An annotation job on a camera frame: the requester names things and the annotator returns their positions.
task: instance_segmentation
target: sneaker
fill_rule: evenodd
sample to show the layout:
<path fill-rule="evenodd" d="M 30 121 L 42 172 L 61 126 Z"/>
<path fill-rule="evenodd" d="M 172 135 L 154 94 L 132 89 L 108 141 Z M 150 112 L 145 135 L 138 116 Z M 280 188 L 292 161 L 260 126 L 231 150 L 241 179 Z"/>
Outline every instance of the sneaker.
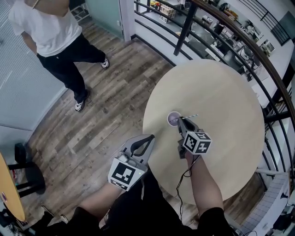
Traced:
<path fill-rule="evenodd" d="M 54 214 L 52 212 L 50 212 L 46 206 L 42 205 L 41 208 L 43 209 L 44 212 L 49 213 L 50 215 L 52 215 L 52 217 L 54 217 Z"/>
<path fill-rule="evenodd" d="M 62 222 L 65 222 L 66 224 L 69 223 L 69 220 L 68 220 L 68 218 L 65 215 L 60 215 L 60 220 Z"/>
<path fill-rule="evenodd" d="M 109 62 L 108 59 L 105 59 L 105 62 L 104 63 L 101 63 L 101 67 L 103 69 L 107 69 L 109 67 L 109 65 L 110 65 L 110 62 Z"/>
<path fill-rule="evenodd" d="M 78 102 L 76 102 L 76 105 L 75 105 L 75 110 L 76 110 L 76 112 L 80 112 L 80 111 L 82 111 L 83 109 L 84 109 L 84 107 L 85 107 L 85 101 L 86 101 L 86 99 L 89 97 L 89 95 L 90 95 L 90 91 L 89 90 L 86 90 L 87 91 L 87 96 L 86 96 L 86 98 L 84 99 L 84 101 L 82 101 L 81 103 L 78 103 Z"/>

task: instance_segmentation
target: metal railing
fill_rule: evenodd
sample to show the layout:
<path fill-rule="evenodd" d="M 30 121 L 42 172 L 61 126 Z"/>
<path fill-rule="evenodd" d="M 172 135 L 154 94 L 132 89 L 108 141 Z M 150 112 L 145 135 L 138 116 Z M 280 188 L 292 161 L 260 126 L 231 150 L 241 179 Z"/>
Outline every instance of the metal railing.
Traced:
<path fill-rule="evenodd" d="M 275 17 L 257 0 L 239 0 L 242 4 L 248 7 L 256 16 L 259 17 L 272 32 L 275 38 L 279 41 L 281 45 L 284 45 L 290 36 L 283 28 L 283 26 L 275 19 Z"/>
<path fill-rule="evenodd" d="M 202 45 L 204 45 L 213 54 L 215 54 L 216 57 L 218 57 L 220 59 L 221 63 L 224 63 L 224 64 L 228 65 L 228 63 L 224 59 L 224 57 L 220 56 L 218 54 L 218 52 L 216 52 L 211 45 L 209 45 L 204 39 L 199 37 L 195 32 L 193 32 L 190 29 L 192 23 L 195 23 L 195 24 L 201 26 L 202 28 L 204 28 L 207 32 L 209 32 L 212 35 L 212 37 L 214 37 L 216 40 L 218 40 L 222 44 L 226 45 L 228 47 L 229 51 L 231 51 L 231 53 L 241 61 L 243 66 L 247 68 L 247 70 L 249 71 L 251 76 L 256 80 L 256 82 L 259 84 L 259 86 L 261 87 L 262 91 L 264 92 L 265 96 L 267 97 L 267 99 L 269 101 L 269 107 L 271 109 L 271 112 L 266 112 L 264 109 L 262 109 L 262 112 L 263 112 L 263 116 L 264 116 L 264 120 L 265 120 L 265 127 L 267 128 L 267 130 L 265 132 L 265 136 L 266 136 L 267 132 L 269 131 L 270 134 L 273 137 L 273 140 L 274 140 L 275 144 L 276 144 L 274 147 L 271 147 L 271 145 L 269 144 L 268 139 L 265 138 L 265 145 L 266 145 L 266 147 L 268 149 L 267 154 L 269 156 L 271 156 L 271 162 L 273 162 L 272 166 L 274 166 L 273 170 L 276 170 L 276 171 L 290 171 L 291 179 L 293 180 L 294 179 L 293 168 L 291 168 L 290 170 L 286 168 L 285 159 L 283 157 L 283 152 L 282 152 L 281 147 L 279 145 L 279 142 L 278 142 L 278 139 L 277 139 L 277 136 L 276 136 L 276 132 L 274 131 L 273 126 L 278 125 L 281 128 L 281 131 L 282 131 L 284 139 L 285 139 L 285 144 L 286 144 L 287 149 L 288 149 L 288 156 L 286 158 L 289 159 L 290 166 L 293 167 L 292 152 L 291 152 L 291 149 L 290 149 L 289 140 L 288 140 L 287 133 L 286 133 L 286 130 L 285 130 L 285 127 L 283 125 L 282 120 L 285 119 L 285 118 L 290 118 L 291 122 L 292 122 L 292 125 L 293 125 L 293 129 L 295 131 L 295 110 L 294 110 L 293 104 L 291 102 L 290 95 L 288 94 L 288 91 L 287 91 L 284 83 L 282 82 L 282 79 L 280 78 L 280 76 L 277 73 L 276 69 L 273 67 L 273 65 L 269 61 L 268 57 L 257 46 L 257 44 L 254 43 L 252 40 L 250 40 L 238 27 L 236 27 L 234 25 L 234 23 L 230 19 L 228 19 L 228 17 L 226 17 L 222 12 L 218 11 L 216 8 L 209 5 L 208 3 L 204 2 L 203 0 L 190 0 L 191 6 L 190 6 L 188 12 L 182 11 L 179 8 L 177 8 L 176 6 L 173 6 L 173 5 L 167 3 L 167 2 L 165 2 L 163 0 L 157 0 L 157 1 L 159 3 L 161 3 L 161 4 L 164 4 L 164 5 L 167 5 L 167 6 L 171 7 L 176 12 L 178 12 L 178 13 L 180 13 L 182 15 L 185 15 L 186 16 L 185 22 L 183 24 L 179 23 L 175 19 L 170 18 L 167 15 L 163 14 L 159 10 L 156 10 L 156 9 L 150 7 L 150 6 L 144 5 L 144 4 L 142 4 L 142 3 L 138 2 L 138 1 L 134 1 L 134 3 L 137 4 L 137 5 L 141 5 L 141 6 L 146 7 L 148 9 L 148 12 L 155 12 L 158 15 L 167 18 L 169 21 L 171 21 L 175 25 L 179 26 L 181 28 L 180 35 L 176 34 L 174 31 L 172 31 L 171 29 L 166 27 L 164 24 L 159 23 L 158 21 L 150 18 L 149 16 L 147 16 L 147 15 L 145 15 L 143 13 L 140 13 L 140 12 L 138 12 L 136 10 L 135 10 L 135 13 L 137 15 L 143 17 L 144 19 L 152 22 L 153 24 L 161 27 L 162 29 L 166 30 L 172 36 L 176 37 L 178 39 L 177 44 L 173 43 L 170 39 L 167 39 L 165 36 L 163 36 L 161 33 L 159 33 L 155 29 L 155 27 L 151 27 L 151 25 L 148 26 L 148 25 L 146 25 L 145 23 L 143 23 L 142 21 L 140 21 L 138 19 L 135 19 L 135 21 L 138 24 L 140 24 L 141 26 L 145 27 L 146 29 L 150 30 L 151 32 L 153 32 L 156 35 L 158 35 L 159 37 L 161 37 L 163 40 L 168 42 L 170 45 L 172 45 L 175 48 L 174 55 L 177 56 L 177 55 L 179 55 L 179 53 L 182 53 L 189 60 L 192 60 L 192 58 L 189 55 L 187 55 L 187 53 L 185 53 L 184 50 L 182 49 L 182 46 L 184 44 L 188 48 L 190 48 L 192 51 L 194 51 L 197 55 L 199 55 L 201 58 L 203 58 L 203 56 L 198 52 L 198 50 L 196 50 L 193 46 L 191 46 L 188 42 L 185 41 L 186 36 L 188 34 L 190 34 L 193 38 L 198 40 Z M 224 40 L 219 34 L 214 32 L 214 30 L 212 30 L 208 25 L 202 23 L 202 21 L 200 19 L 195 17 L 195 13 L 196 13 L 197 8 L 201 8 L 204 11 L 208 12 L 211 16 L 215 17 L 223 25 L 228 27 L 234 33 L 234 35 L 239 37 L 242 40 L 242 42 L 245 44 L 245 46 L 247 46 L 252 51 L 252 53 L 255 55 L 255 57 L 265 67 L 266 71 L 269 73 L 270 77 L 273 79 L 273 81 L 274 81 L 274 83 L 275 83 L 275 85 L 277 87 L 277 90 L 280 92 L 280 95 L 282 97 L 282 101 L 280 101 L 280 102 L 283 102 L 283 104 L 284 104 L 283 109 L 282 109 L 282 106 L 277 104 L 273 100 L 273 98 L 270 96 L 270 94 L 266 90 L 266 88 L 263 85 L 263 83 L 261 82 L 261 80 L 258 78 L 258 76 L 255 74 L 255 72 L 251 68 L 251 65 L 249 65 L 244 60 L 244 58 L 237 51 L 235 51 L 234 48 L 226 40 Z M 275 160 L 275 157 L 274 157 L 273 148 L 277 148 L 277 150 L 278 150 L 280 160 L 281 160 L 281 163 L 282 163 L 282 167 L 283 167 L 282 170 L 280 170 L 278 168 L 278 166 L 277 166 L 277 163 L 276 163 L 276 160 Z M 264 157 L 266 165 L 268 166 L 269 170 L 271 170 L 272 167 L 270 165 L 270 160 L 267 159 L 266 153 L 263 152 L 262 156 Z M 293 190 L 293 181 L 291 182 L 291 190 Z"/>

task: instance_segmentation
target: white t-shirt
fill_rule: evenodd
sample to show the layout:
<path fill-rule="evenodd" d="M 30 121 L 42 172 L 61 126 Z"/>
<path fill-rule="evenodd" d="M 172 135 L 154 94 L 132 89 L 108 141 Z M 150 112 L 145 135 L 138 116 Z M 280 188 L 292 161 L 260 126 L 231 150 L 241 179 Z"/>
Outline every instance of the white t-shirt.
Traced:
<path fill-rule="evenodd" d="M 28 33 L 37 45 L 37 52 L 43 57 L 59 54 L 82 32 L 70 11 L 64 17 L 49 15 L 32 9 L 24 0 L 16 0 L 8 16 L 14 33 Z"/>

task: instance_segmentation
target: forearm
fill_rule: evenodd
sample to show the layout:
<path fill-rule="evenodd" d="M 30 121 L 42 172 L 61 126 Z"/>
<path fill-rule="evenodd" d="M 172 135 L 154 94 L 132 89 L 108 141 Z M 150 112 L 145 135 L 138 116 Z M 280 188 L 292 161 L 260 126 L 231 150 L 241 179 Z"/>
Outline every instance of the forearm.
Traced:
<path fill-rule="evenodd" d="M 190 166 L 193 156 L 191 154 L 186 154 L 186 158 L 188 166 Z M 210 175 L 202 157 L 196 161 L 191 171 L 193 194 L 199 210 L 199 215 L 201 216 L 206 210 L 214 207 L 220 207 L 223 209 L 220 189 Z"/>
<path fill-rule="evenodd" d="M 106 183 L 100 190 L 86 198 L 80 207 L 96 216 L 100 221 L 113 205 L 114 201 L 121 194 L 122 190 Z"/>
<path fill-rule="evenodd" d="M 33 7 L 37 0 L 25 0 L 25 3 Z M 35 9 L 49 14 L 63 17 L 69 10 L 70 0 L 39 0 Z"/>
<path fill-rule="evenodd" d="M 32 37 L 25 32 L 22 33 L 22 37 L 28 48 L 31 49 L 33 53 L 37 54 L 37 46 Z"/>

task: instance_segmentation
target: wooden floor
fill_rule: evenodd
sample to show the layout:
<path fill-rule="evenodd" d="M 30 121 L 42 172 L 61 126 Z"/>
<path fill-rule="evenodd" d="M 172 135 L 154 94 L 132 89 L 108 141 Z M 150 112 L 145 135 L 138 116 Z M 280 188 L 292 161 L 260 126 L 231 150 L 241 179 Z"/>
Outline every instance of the wooden floor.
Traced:
<path fill-rule="evenodd" d="M 83 27 L 91 44 L 107 53 L 111 67 L 78 63 L 91 96 L 83 112 L 74 110 L 73 93 L 67 91 L 42 120 L 29 141 L 33 160 L 47 184 L 44 195 L 22 198 L 29 223 L 39 219 L 44 204 L 56 215 L 71 217 L 75 207 L 107 181 L 112 158 L 130 137 L 142 133 L 149 96 L 172 66 L 138 39 L 125 43 L 97 28 Z M 256 175 L 240 193 L 225 202 L 226 212 L 241 223 L 263 195 Z M 164 192 L 179 212 L 178 199 Z M 195 227 L 195 206 L 185 204 L 183 223 Z"/>

